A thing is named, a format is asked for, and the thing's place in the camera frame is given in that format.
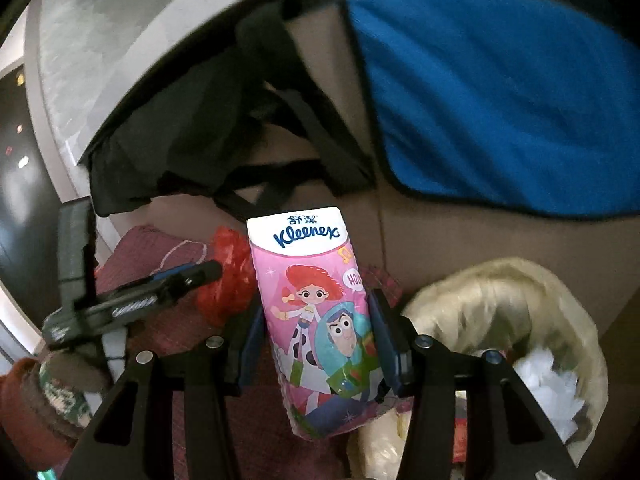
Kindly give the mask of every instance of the cartoon character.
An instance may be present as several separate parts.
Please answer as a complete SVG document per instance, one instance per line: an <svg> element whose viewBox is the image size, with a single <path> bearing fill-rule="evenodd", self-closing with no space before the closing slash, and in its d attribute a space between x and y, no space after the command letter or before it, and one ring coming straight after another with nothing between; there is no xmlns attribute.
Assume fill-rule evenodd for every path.
<svg viewBox="0 0 640 480"><path fill-rule="evenodd" d="M324 301L340 300L342 287L321 267L294 265L286 272L289 283L295 288L282 290L282 302L300 306L297 310L280 310L271 307L271 313L281 320L298 317L298 325L293 331L289 351L278 356L283 373L294 386L304 386L316 392L329 393L326 375L316 363L309 341L309 327L320 322L317 306Z"/></svg>
<svg viewBox="0 0 640 480"><path fill-rule="evenodd" d="M351 301L335 305L322 316L316 330L316 353L332 393L361 402L369 401L371 392L378 396L382 371L371 325Z"/></svg>

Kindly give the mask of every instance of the blue fabric with black trim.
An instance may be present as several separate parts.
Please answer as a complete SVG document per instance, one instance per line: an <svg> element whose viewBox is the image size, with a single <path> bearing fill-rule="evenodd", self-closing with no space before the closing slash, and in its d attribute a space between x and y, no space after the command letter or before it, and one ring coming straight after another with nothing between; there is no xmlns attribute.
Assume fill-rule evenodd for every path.
<svg viewBox="0 0 640 480"><path fill-rule="evenodd" d="M557 216L640 211L640 50L551 0L347 0L404 187Z"/></svg>

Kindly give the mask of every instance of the beige plastic bag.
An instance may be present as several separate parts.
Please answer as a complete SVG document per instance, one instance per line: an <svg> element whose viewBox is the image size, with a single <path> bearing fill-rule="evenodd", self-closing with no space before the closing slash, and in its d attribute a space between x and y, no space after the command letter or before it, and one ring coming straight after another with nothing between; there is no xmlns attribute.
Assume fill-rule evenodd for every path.
<svg viewBox="0 0 640 480"><path fill-rule="evenodd" d="M575 418L578 431L567 442L580 462L607 404L607 365L591 317L555 275L519 258L494 260L427 286L402 314L418 334L454 352L513 349L518 359L549 348L554 366L577 374L577 395L585 400ZM352 468L362 468L365 478L391 480L398 471L406 433L395 413L385 417L358 432L360 456Z"/></svg>

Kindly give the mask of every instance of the cartoon face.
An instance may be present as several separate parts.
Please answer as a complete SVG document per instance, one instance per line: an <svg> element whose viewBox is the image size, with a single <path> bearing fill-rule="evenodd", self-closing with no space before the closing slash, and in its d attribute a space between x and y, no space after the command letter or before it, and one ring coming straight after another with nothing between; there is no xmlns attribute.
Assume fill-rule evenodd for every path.
<svg viewBox="0 0 640 480"><path fill-rule="evenodd" d="M304 301L306 304L317 305L322 303L329 293L324 290L321 286L315 286L313 283L311 285L304 286L299 291L296 292L296 296L300 298L300 300Z"/></svg>
<svg viewBox="0 0 640 480"><path fill-rule="evenodd" d="M329 340L335 344L335 347L342 355L351 357L357 343L353 319L348 314L342 314L338 319L328 322L326 325Z"/></svg>

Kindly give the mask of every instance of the metal bolt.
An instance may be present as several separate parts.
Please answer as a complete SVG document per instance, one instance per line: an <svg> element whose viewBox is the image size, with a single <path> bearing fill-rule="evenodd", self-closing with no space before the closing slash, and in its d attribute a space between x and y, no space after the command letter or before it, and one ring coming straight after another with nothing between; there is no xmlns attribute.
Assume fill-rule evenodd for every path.
<svg viewBox="0 0 640 480"><path fill-rule="evenodd" d="M415 338L415 344L420 348L431 348L433 346L433 337L421 334Z"/></svg>
<svg viewBox="0 0 640 480"><path fill-rule="evenodd" d="M149 350L143 350L138 355L136 355L136 361L141 365L146 365L148 362L151 362L151 359L153 358L154 354Z"/></svg>
<svg viewBox="0 0 640 480"><path fill-rule="evenodd" d="M482 357L485 361L491 363L492 365L497 365L502 362L502 354L497 350L487 350L484 354L482 354Z"/></svg>
<svg viewBox="0 0 640 480"><path fill-rule="evenodd" d="M207 339L207 348L216 349L220 348L225 343L224 338L219 335L212 335L209 339Z"/></svg>

